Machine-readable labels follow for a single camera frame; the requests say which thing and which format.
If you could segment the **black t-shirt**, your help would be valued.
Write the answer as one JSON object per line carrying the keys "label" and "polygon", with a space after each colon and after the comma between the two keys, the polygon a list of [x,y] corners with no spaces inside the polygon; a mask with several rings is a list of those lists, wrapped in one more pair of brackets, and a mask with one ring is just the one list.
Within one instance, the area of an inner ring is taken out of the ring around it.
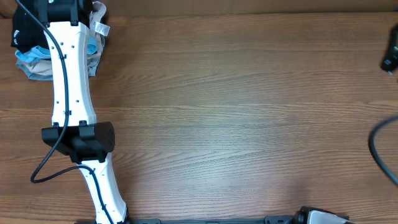
{"label": "black t-shirt", "polygon": [[12,17],[11,37],[11,47],[23,54],[37,46],[49,49],[43,29],[20,6]]}

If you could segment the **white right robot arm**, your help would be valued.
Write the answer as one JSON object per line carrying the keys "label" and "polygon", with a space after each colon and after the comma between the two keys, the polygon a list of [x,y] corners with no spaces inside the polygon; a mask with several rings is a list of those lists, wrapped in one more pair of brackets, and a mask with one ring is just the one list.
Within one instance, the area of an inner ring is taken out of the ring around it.
{"label": "white right robot arm", "polygon": [[[397,25],[395,25],[389,34],[389,43],[385,52],[385,55],[380,64],[381,70],[385,71],[388,74],[393,74],[397,71]],[[381,157],[379,156],[375,139],[377,133],[384,128],[385,126],[396,122],[397,115],[391,116],[387,118],[372,128],[368,136],[368,149],[369,152],[377,164],[378,168],[384,173],[384,175],[395,185],[397,186],[397,176],[393,173],[393,171],[388,168],[388,166],[383,162]],[[321,210],[319,208],[313,207],[302,207],[299,211],[294,215],[291,223],[299,223],[299,224],[348,224],[353,223],[349,218],[338,216],[334,213],[328,212],[326,210]]]}

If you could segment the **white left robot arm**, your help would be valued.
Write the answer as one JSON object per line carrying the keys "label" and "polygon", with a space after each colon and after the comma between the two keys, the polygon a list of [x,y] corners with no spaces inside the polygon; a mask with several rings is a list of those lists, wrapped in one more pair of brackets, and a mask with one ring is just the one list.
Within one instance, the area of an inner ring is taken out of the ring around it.
{"label": "white left robot arm", "polygon": [[115,133],[111,122],[97,121],[89,87],[89,54],[101,55],[109,26],[106,6],[98,1],[35,1],[52,64],[52,125],[42,129],[43,142],[68,156],[82,173],[96,212],[95,223],[129,223],[112,165]]}

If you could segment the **beige garment with tag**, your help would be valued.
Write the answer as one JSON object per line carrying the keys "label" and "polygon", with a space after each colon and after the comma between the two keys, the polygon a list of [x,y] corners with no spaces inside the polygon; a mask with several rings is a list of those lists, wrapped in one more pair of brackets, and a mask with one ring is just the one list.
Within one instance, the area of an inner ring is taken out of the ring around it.
{"label": "beige garment with tag", "polygon": [[[105,37],[109,34],[110,26],[103,24],[107,13],[105,4],[93,2],[93,12],[90,13],[90,38],[88,41],[88,74],[96,75],[96,69],[105,46]],[[26,53],[15,51],[16,65],[31,80],[52,80],[52,64],[49,49],[32,47]]]}

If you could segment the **light blue printed t-shirt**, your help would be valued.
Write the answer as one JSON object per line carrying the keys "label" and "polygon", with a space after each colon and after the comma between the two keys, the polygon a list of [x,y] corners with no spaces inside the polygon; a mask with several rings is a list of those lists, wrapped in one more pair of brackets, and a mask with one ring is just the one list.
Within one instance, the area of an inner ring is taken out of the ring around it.
{"label": "light blue printed t-shirt", "polygon": [[[100,51],[100,46],[104,46],[104,37],[102,37],[101,35],[96,38],[90,37],[88,41],[87,54],[94,55],[95,53],[98,53]],[[41,59],[50,59],[50,51],[49,49],[35,46],[26,53],[22,53],[19,50],[16,50],[15,56],[23,62],[32,63],[38,62]]]}

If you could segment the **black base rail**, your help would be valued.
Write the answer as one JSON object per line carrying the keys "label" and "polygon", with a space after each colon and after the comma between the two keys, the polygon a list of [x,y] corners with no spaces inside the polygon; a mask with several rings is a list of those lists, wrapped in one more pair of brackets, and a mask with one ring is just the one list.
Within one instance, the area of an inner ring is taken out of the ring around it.
{"label": "black base rail", "polygon": [[295,224],[304,223],[302,215],[266,216],[264,218],[235,218],[210,220],[130,219],[129,224]]}

